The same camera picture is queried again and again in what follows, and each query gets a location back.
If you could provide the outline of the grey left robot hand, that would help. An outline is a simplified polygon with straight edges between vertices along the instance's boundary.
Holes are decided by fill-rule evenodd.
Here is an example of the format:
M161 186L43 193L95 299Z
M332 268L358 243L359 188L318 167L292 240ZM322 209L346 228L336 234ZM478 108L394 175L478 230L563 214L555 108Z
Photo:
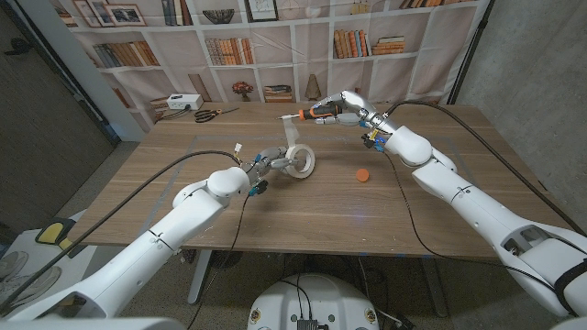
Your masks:
M270 147L261 151L254 160L246 162L242 166L249 177L249 182L254 183L264 177L271 170L282 170L298 164L298 160L285 156L286 147Z

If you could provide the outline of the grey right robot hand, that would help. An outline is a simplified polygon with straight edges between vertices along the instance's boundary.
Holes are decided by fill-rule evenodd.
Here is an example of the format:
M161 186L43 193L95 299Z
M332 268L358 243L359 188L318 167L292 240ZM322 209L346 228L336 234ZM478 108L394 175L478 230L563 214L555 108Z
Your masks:
M389 134L395 133L400 128L390 117L384 117L381 115L375 106L369 103L367 99L351 91L342 91L331 94L314 104L312 109L323 110L333 106L354 113L370 128L376 128Z

